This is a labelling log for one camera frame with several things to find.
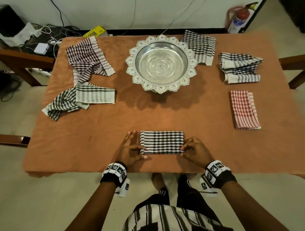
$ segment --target black speaker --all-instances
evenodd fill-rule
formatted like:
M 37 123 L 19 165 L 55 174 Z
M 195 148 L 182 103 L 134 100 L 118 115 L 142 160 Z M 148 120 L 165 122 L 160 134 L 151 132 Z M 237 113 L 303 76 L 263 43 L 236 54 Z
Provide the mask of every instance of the black speaker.
M 0 34 L 14 37 L 24 27 L 24 22 L 9 5 L 0 5 Z

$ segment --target forearm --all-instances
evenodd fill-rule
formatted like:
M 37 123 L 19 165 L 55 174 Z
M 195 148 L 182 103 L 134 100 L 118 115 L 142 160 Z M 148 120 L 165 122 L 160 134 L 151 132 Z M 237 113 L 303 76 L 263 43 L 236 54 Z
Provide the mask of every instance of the forearm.
M 221 191 L 246 231 L 288 231 L 237 182 L 225 183 L 221 187 Z
M 107 216 L 116 185 L 102 182 L 66 231 L 100 231 Z

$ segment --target black and white checkered cloth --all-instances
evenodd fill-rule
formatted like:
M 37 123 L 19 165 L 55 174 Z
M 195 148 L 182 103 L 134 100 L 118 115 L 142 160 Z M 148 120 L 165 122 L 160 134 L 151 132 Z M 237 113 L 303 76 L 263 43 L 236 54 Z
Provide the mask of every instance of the black and white checkered cloth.
M 198 63 L 205 63 L 207 66 L 212 65 L 216 38 L 185 30 L 181 42 L 186 42 L 188 48 L 195 52 L 195 59 Z
M 141 150 L 144 154 L 180 154 L 183 151 L 183 132 L 175 131 L 141 131 L 141 145 L 146 150 Z
M 60 93 L 42 111 L 56 121 L 62 111 L 72 112 L 81 108 L 88 109 L 89 104 L 114 104 L 115 90 L 98 87 L 88 82 L 77 84 Z
M 219 54 L 219 67 L 229 84 L 259 82 L 260 75 L 257 74 L 256 68 L 263 61 L 262 58 L 247 54 Z
M 66 49 L 69 58 L 69 64 L 79 72 L 78 81 L 74 74 L 74 84 L 83 83 L 90 79 L 90 75 L 98 74 L 110 76 L 115 73 L 114 69 L 107 62 L 104 53 L 98 47 L 94 36 L 86 38 L 76 45 L 69 46 Z

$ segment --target napkin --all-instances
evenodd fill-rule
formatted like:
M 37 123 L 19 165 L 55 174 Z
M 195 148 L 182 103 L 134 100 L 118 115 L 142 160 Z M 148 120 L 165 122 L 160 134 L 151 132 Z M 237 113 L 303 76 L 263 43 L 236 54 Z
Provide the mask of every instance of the napkin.
M 229 84 L 259 82 L 257 65 L 264 60 L 247 54 L 230 54 L 222 52 L 219 55 L 219 67 L 224 72 L 225 81 Z
M 251 92 L 231 91 L 231 100 L 237 129 L 261 129 Z
M 104 53 L 98 47 L 94 36 L 86 38 L 76 45 L 69 46 L 66 52 L 69 64 L 79 73 L 76 76 L 76 72 L 73 72 L 75 85 L 88 81 L 92 73 L 105 76 L 115 73 L 107 62 Z
M 216 38 L 185 30 L 180 41 L 186 42 L 188 48 L 195 52 L 195 59 L 198 63 L 205 63 L 207 66 L 212 65 L 215 55 Z
M 141 150 L 144 154 L 180 154 L 183 146 L 183 132 L 179 131 L 141 131 L 141 145 L 146 150 Z
M 115 90 L 98 87 L 85 82 L 60 93 L 42 111 L 45 115 L 56 121 L 62 111 L 72 112 L 81 108 L 88 109 L 89 104 L 114 104 Z

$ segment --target fire extinguisher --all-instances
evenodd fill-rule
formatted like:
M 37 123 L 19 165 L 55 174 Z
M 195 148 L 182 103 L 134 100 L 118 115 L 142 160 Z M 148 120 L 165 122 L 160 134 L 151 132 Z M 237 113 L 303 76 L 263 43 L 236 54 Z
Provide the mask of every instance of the fire extinguisher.
M 246 22 L 246 20 L 250 16 L 249 10 L 250 9 L 254 10 L 254 7 L 256 4 L 258 4 L 258 2 L 253 2 L 253 3 L 247 4 L 245 7 L 243 7 L 243 6 L 233 7 L 227 11 L 227 28 L 226 29 L 227 29 L 228 33 L 237 34 L 239 32 L 242 25 Z M 235 10 L 235 9 L 239 9 L 239 10 L 233 16 L 233 20 L 230 24 L 230 20 L 229 20 L 230 11 Z

